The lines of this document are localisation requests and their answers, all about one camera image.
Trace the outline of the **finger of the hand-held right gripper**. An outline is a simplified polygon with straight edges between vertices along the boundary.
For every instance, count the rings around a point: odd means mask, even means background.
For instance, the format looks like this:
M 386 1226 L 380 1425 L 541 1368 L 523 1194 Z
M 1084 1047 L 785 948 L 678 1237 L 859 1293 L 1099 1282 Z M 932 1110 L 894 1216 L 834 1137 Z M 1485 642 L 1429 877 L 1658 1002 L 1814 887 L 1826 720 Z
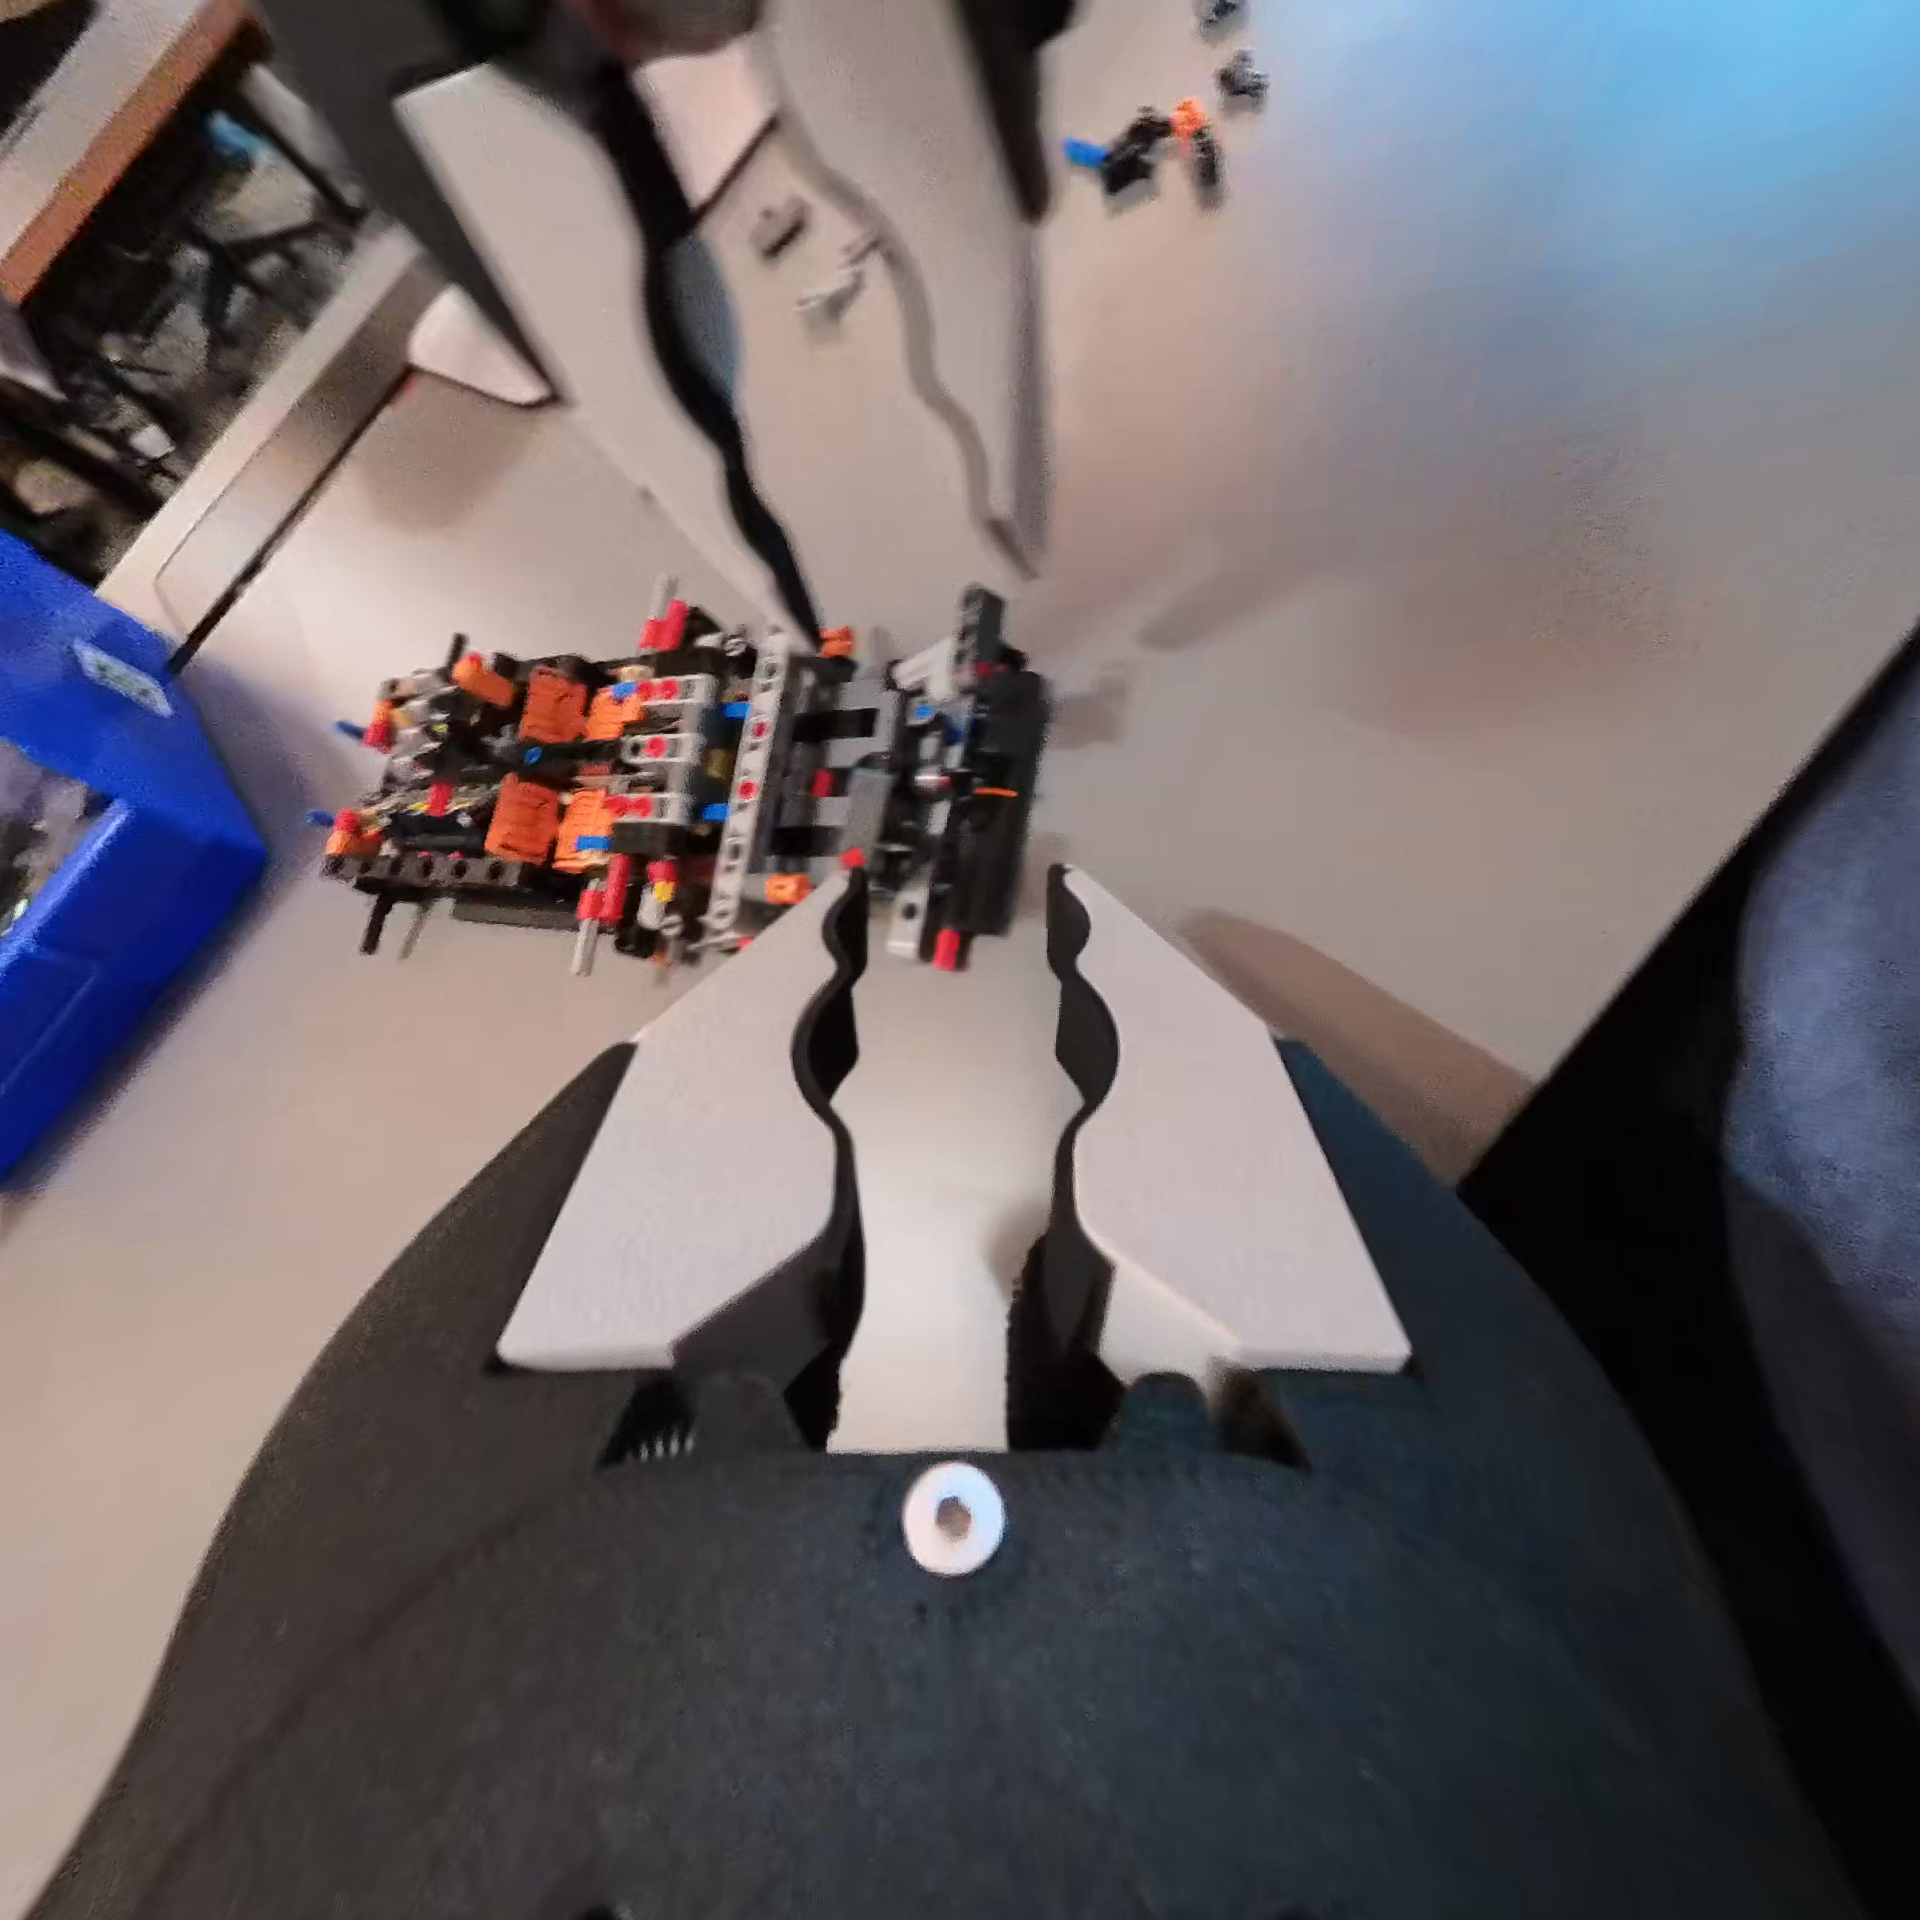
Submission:
M 1039 227 L 1057 6 L 771 0 L 758 62 L 801 178 L 895 283 L 905 370 L 945 423 L 976 528 L 1025 574 L 1049 552 Z
M 758 614 L 820 642 L 751 473 L 730 297 L 635 69 L 475 62 L 393 114 L 582 436 Z

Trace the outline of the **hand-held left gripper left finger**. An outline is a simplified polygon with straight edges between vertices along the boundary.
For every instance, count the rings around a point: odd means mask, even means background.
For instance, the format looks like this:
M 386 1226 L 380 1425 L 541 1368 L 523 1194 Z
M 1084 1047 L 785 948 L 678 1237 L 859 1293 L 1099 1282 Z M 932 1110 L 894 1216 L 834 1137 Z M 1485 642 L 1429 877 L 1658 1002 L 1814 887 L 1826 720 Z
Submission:
M 827 1449 L 865 1310 L 857 1156 L 867 873 L 797 907 L 650 1020 L 497 1336 L 526 1373 L 768 1382 Z

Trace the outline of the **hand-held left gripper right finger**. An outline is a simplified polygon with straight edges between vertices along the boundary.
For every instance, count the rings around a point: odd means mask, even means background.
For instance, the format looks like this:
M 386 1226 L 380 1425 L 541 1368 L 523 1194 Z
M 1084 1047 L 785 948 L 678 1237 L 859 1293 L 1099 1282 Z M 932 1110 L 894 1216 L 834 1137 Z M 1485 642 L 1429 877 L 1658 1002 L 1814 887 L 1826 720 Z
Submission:
M 1043 878 L 1074 1115 L 1007 1323 L 1011 1451 L 1088 1451 L 1146 1379 L 1259 1434 L 1270 1373 L 1413 1345 L 1273 1026 L 1082 869 Z

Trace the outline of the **multicoloured lego car chassis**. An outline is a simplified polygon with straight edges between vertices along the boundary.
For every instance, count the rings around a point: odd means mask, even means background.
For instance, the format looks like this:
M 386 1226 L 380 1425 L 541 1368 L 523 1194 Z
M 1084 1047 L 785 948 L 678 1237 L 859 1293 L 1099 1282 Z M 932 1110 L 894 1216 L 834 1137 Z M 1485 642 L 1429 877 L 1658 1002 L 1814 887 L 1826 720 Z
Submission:
M 512 658 L 452 639 L 386 680 L 375 785 L 323 826 L 321 877 L 393 907 L 564 928 L 694 968 L 748 948 L 827 878 L 865 877 L 882 945 L 961 972 L 1019 907 L 1049 686 L 972 583 L 945 639 L 865 658 L 853 631 L 720 623 L 664 583 L 628 658 Z

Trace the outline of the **light grey lego axle connector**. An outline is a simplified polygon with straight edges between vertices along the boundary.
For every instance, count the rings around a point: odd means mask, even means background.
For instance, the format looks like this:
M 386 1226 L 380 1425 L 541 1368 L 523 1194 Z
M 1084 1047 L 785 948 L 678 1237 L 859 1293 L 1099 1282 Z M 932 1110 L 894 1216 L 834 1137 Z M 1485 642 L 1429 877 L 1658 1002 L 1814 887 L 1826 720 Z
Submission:
M 797 297 L 797 318 L 810 324 L 810 328 L 838 328 L 838 322 L 847 318 L 853 300 L 865 294 L 867 283 L 867 265 L 890 265 L 890 244 L 882 234 L 875 230 L 865 230 L 857 234 L 843 250 L 838 250 L 838 265 L 834 270 L 805 289 Z

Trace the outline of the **silver monitor stand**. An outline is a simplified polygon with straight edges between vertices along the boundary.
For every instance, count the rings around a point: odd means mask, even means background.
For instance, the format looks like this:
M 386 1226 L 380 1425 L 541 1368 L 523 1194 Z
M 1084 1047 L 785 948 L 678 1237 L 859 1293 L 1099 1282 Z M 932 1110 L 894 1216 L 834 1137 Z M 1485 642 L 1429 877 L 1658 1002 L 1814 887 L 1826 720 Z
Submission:
M 494 328 L 470 294 L 445 283 L 406 334 L 406 370 L 534 411 L 555 388 Z

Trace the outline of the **wooden table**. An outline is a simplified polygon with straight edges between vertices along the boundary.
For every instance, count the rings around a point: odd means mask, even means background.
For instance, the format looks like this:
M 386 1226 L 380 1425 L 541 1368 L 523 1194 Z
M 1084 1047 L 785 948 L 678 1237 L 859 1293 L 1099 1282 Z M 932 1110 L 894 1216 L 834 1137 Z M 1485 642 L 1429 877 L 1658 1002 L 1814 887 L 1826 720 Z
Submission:
M 0 159 L 0 297 L 25 305 L 184 94 L 259 28 L 243 0 L 112 0 Z

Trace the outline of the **blue plastic storage bin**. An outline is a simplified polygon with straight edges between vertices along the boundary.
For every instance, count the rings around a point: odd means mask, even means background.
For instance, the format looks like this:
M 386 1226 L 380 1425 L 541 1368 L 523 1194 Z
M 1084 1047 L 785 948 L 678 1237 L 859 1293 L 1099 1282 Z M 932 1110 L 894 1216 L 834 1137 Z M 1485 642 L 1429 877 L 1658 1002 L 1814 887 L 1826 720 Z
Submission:
M 107 815 L 0 938 L 0 1172 L 22 1175 L 200 964 L 267 869 L 169 646 L 0 538 L 0 739 Z

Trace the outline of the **person's blue-grey clothing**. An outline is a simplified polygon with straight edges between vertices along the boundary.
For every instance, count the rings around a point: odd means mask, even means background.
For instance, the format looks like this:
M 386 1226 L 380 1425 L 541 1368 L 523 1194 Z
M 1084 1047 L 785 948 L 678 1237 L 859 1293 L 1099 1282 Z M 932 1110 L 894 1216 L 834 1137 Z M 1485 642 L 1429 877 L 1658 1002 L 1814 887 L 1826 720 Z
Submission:
M 1729 1278 L 1842 1573 L 1920 1676 L 1920 693 L 1763 851 L 1737 948 Z

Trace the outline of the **clear plastic parts bags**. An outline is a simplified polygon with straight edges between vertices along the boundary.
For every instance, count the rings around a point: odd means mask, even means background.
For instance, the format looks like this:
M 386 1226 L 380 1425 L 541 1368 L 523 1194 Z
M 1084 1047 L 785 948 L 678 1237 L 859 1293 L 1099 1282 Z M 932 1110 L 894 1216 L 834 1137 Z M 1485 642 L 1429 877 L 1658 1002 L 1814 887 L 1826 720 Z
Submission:
M 0 933 L 28 911 L 112 797 L 0 746 Z

